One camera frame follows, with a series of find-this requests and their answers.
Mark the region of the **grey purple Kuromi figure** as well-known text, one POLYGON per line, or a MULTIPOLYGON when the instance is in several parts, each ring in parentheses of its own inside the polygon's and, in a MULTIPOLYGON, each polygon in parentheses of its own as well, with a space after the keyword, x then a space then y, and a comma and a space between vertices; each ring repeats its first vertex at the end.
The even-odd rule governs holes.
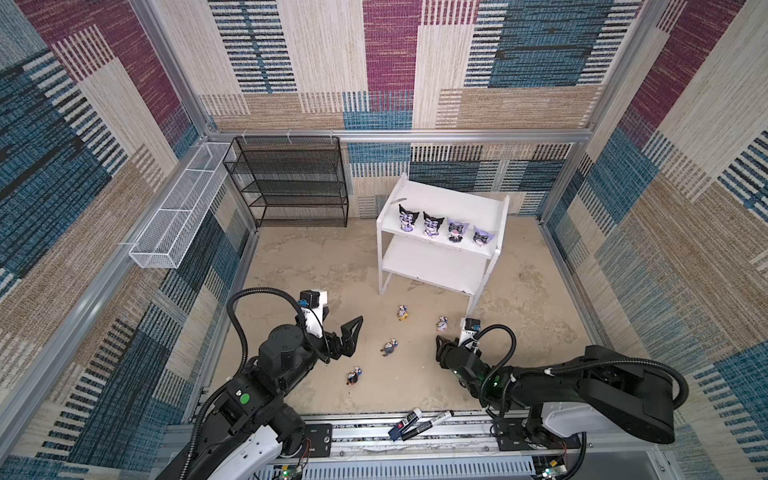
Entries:
POLYGON ((398 346, 398 341, 395 338, 392 338, 387 343, 384 344, 380 352, 384 357, 387 357, 394 352, 397 346, 398 346))

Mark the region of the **striped purple Kuromi figure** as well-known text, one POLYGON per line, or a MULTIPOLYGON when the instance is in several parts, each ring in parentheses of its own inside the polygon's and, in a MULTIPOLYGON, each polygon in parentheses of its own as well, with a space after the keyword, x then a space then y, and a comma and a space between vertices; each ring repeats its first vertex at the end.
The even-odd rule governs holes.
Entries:
POLYGON ((440 234, 440 228, 444 221, 445 221, 444 217, 432 216, 427 212, 424 212, 423 213, 424 235, 427 236, 428 238, 438 237, 440 234))

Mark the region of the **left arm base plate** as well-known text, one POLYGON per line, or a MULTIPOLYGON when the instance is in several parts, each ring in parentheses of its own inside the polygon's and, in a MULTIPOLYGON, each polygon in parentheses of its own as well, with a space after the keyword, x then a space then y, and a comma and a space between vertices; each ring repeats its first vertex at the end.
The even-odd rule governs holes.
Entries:
POLYGON ((301 449, 294 455, 299 458, 329 458, 333 440, 333 425, 330 423, 308 424, 304 428, 301 449))

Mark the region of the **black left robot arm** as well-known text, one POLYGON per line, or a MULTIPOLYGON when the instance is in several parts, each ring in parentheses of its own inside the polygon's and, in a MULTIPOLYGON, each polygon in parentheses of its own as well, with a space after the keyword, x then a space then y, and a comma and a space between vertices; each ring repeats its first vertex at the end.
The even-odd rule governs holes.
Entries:
POLYGON ((273 287, 253 287, 229 297, 227 315, 244 354, 232 378, 200 407, 189 442, 159 478, 303 478, 310 454, 322 443, 312 439, 306 422, 285 398, 318 362, 353 356, 364 322, 358 316, 343 324, 339 334, 325 331, 327 309, 320 296, 305 290, 293 298, 273 287), (275 327, 251 357, 235 306, 241 298, 257 294, 286 300, 295 317, 275 327))

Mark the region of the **purple hood Kuromi figure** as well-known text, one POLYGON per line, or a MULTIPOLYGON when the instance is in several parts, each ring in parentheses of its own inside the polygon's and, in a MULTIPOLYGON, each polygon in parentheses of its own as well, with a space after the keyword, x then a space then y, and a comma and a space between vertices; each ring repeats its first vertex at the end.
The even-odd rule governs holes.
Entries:
POLYGON ((475 245, 484 247, 488 245, 494 238, 495 234, 479 229, 477 226, 474 227, 472 241, 475 245))

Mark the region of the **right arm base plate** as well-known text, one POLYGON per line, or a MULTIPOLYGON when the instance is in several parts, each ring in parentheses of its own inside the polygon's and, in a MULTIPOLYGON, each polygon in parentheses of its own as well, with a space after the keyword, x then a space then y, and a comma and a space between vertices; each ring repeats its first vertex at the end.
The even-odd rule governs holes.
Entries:
POLYGON ((501 452, 533 451, 539 448, 520 418, 494 421, 490 427, 490 435, 496 440, 501 452))

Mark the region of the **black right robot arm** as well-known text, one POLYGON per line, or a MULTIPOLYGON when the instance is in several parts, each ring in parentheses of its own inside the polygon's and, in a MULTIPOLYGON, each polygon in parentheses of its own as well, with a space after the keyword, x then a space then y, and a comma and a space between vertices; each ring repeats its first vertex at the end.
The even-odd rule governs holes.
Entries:
POLYGON ((437 336, 436 361, 496 421, 515 407, 527 410, 530 440, 618 428, 653 444, 674 442, 674 413, 690 387, 673 367, 599 345, 559 364, 514 366, 517 346, 510 327, 493 324, 466 338, 437 336))

